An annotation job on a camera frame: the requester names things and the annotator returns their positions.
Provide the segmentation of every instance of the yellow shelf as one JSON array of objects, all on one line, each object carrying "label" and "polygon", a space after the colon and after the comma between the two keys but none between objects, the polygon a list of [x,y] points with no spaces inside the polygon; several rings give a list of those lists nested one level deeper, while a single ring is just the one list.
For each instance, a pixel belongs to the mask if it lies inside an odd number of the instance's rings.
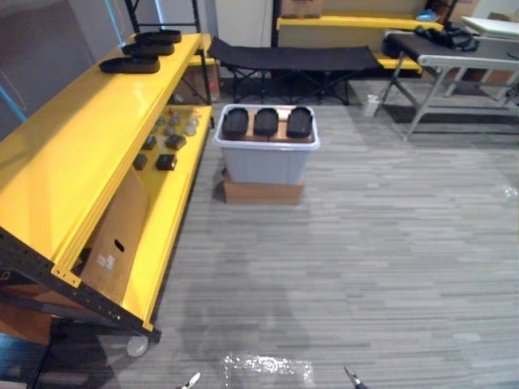
[{"label": "yellow shelf", "polygon": [[[373,53],[373,55],[384,69],[395,69],[398,65],[398,59],[386,57],[381,53]],[[406,71],[420,71],[422,67],[412,59],[406,58],[402,69]]]},{"label": "yellow shelf", "polygon": [[419,22],[411,15],[323,15],[317,19],[277,19],[277,29],[283,26],[308,27],[356,27],[356,28],[396,28],[400,30],[414,30],[417,26],[442,30],[444,26],[436,22]]},{"label": "yellow shelf", "polygon": [[78,286],[69,270],[200,41],[184,35],[151,75],[92,66],[0,143],[0,226],[69,284]]},{"label": "yellow shelf", "polygon": [[[202,46],[204,47],[205,63],[207,65],[214,65],[216,60],[212,57],[208,57],[208,49],[211,46],[212,38],[211,34],[202,34]],[[202,65],[202,59],[199,55],[194,55],[189,61],[189,66],[200,66]]]},{"label": "yellow shelf", "polygon": [[[163,113],[166,121],[169,108],[166,107]],[[144,327],[150,331],[153,328],[150,319],[155,301],[182,220],[212,113],[210,106],[183,105],[172,108],[182,119],[179,128],[183,128],[188,118],[198,117],[198,130],[196,135],[187,137],[184,147],[175,152],[178,162],[173,171],[163,172],[155,169],[158,155],[172,152],[164,145],[165,136],[161,134],[164,126],[155,134],[157,145],[153,150],[142,151],[146,154],[148,163],[139,174],[150,196],[150,208],[122,300],[122,307],[141,318]]]}]

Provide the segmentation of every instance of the plastic storage bin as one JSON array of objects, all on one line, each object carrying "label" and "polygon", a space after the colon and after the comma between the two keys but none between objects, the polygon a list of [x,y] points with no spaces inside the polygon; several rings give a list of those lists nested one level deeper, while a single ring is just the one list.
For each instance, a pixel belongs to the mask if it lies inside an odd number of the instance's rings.
[{"label": "plastic storage bin", "polygon": [[225,167],[233,182],[266,182],[271,184],[296,185],[302,180],[305,166],[311,152],[320,146],[315,113],[310,107],[312,116],[311,143],[275,143],[249,142],[242,140],[226,140],[222,136],[222,124],[225,114],[233,108],[286,109],[286,105],[226,105],[218,122],[214,143],[221,147]]}]

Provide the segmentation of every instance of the black bag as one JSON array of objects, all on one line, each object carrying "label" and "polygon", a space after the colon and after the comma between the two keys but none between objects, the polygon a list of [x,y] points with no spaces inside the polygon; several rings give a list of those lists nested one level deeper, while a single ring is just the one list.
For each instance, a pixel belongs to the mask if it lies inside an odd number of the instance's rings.
[{"label": "black bag", "polygon": [[438,31],[434,28],[425,29],[422,26],[418,26],[414,29],[414,33],[437,45],[458,51],[476,51],[479,46],[479,42],[461,24],[447,22],[443,31]]}]

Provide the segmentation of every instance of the black fabric cot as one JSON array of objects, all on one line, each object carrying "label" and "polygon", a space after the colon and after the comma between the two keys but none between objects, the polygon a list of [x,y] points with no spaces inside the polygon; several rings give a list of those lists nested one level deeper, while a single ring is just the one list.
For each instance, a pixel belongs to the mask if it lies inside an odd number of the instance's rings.
[{"label": "black fabric cot", "polygon": [[[260,97],[265,98],[265,77],[270,73],[274,83],[280,83],[294,74],[298,74],[315,88],[305,96],[294,100],[288,94],[290,104],[297,104],[301,99],[318,96],[320,102],[325,96],[333,96],[343,104],[348,104],[348,79],[362,71],[378,70],[381,65],[367,46],[335,49],[301,49],[294,47],[244,47],[232,46],[214,37],[208,50],[211,57],[219,59],[221,65],[233,73],[234,102],[238,97],[238,86],[251,80],[255,73],[261,75]],[[335,86],[345,82],[345,98],[335,92]]]}]

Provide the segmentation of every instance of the black tray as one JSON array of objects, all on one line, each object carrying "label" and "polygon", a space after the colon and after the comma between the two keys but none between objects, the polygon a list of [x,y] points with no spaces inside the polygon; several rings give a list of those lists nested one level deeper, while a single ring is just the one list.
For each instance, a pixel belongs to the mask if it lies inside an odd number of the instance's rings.
[{"label": "black tray", "polygon": [[160,30],[151,32],[141,32],[135,35],[136,42],[142,41],[168,41],[178,43],[182,40],[182,33],[179,30]]},{"label": "black tray", "polygon": [[279,117],[274,108],[263,108],[254,118],[254,135],[273,136],[277,133]]},{"label": "black tray", "polygon": [[173,44],[164,41],[136,42],[122,47],[124,54],[138,58],[155,58],[157,55],[170,55],[173,51]]},{"label": "black tray", "polygon": [[249,125],[249,113],[244,108],[231,109],[224,117],[222,133],[227,138],[237,139],[244,136]]},{"label": "black tray", "polygon": [[161,68],[161,64],[157,57],[119,57],[103,61],[99,64],[99,67],[105,73],[147,74],[157,73]]},{"label": "black tray", "polygon": [[286,126],[289,138],[307,138],[311,135],[311,112],[305,107],[292,109]]}]

